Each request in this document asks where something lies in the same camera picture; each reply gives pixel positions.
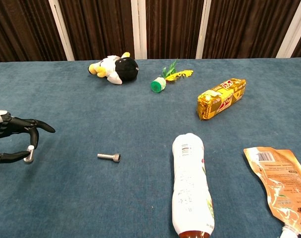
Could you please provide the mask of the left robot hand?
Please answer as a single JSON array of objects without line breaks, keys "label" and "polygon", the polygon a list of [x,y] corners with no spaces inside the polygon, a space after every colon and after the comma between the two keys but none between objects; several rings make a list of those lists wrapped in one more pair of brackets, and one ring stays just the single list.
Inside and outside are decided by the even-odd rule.
[{"label": "left robot hand", "polygon": [[[49,133],[55,133],[53,127],[41,120],[21,119],[13,117],[11,113],[6,110],[0,110],[0,139],[13,134],[28,133],[30,134],[30,145],[36,149],[39,140],[38,128]],[[14,163],[29,158],[31,153],[32,151],[30,149],[12,154],[0,152],[0,164]]]}]

